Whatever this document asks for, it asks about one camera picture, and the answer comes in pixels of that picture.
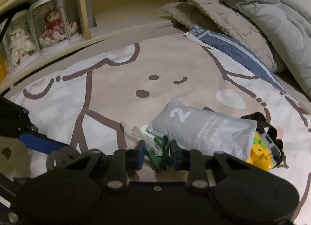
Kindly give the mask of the cartoon bear print blanket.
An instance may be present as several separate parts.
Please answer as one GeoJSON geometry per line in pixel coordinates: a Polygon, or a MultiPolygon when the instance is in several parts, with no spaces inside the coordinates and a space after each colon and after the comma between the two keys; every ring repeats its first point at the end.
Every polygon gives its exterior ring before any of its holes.
{"type": "Polygon", "coordinates": [[[78,62],[6,94],[39,131],[80,151],[112,154],[147,130],[172,100],[238,119],[259,112],[277,130],[284,161],[272,173],[299,192],[295,224],[310,224],[310,102],[252,54],[235,56],[190,33],[150,38],[114,51],[93,45],[78,62]]]}

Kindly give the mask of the red dress doll in case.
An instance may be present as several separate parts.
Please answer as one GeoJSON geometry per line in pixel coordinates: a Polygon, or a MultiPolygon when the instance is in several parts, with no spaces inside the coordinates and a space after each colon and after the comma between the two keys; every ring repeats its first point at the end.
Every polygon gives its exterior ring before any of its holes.
{"type": "Polygon", "coordinates": [[[29,11],[43,54],[59,51],[82,37],[76,0],[38,0],[29,11]]]}

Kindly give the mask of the grey rumpled duvet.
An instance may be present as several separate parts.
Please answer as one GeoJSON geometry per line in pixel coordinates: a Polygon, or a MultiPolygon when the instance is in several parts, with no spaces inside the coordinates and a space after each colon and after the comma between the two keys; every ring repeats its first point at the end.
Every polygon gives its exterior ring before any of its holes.
{"type": "Polygon", "coordinates": [[[310,14],[293,0],[222,0],[251,19],[310,95],[310,14]]]}

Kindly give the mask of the grey number two pouch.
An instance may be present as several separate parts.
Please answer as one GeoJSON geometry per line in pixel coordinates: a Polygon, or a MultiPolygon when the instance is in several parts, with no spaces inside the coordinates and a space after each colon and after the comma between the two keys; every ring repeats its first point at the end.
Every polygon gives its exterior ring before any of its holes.
{"type": "Polygon", "coordinates": [[[254,120],[189,107],[175,98],[150,122],[147,131],[167,135],[187,150],[199,150],[204,155],[222,151],[246,162],[256,128],[254,120]]]}

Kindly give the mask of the green twist tie bundle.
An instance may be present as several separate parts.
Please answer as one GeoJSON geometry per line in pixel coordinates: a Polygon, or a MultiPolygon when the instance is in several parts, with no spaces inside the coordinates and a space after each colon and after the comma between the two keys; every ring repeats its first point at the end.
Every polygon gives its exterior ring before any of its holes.
{"type": "Polygon", "coordinates": [[[167,135],[154,136],[153,147],[145,148],[145,156],[149,159],[151,168],[156,172],[166,171],[172,166],[170,156],[171,139],[167,135]]]}

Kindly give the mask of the white bunny doll in case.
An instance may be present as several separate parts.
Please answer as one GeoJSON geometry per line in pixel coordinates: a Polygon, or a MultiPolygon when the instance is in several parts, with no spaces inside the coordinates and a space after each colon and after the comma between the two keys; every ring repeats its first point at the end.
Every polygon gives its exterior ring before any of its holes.
{"type": "Polygon", "coordinates": [[[41,54],[28,10],[16,13],[3,37],[10,72],[16,74],[41,54]]]}

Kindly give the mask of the beige fluffy pillow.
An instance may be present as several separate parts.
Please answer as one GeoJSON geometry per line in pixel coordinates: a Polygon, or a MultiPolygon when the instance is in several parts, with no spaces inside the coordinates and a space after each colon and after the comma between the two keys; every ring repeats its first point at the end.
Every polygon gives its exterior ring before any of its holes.
{"type": "Polygon", "coordinates": [[[263,32],[249,18],[221,0],[181,0],[164,5],[162,10],[188,29],[199,25],[237,40],[255,53],[274,73],[286,69],[263,32]]]}

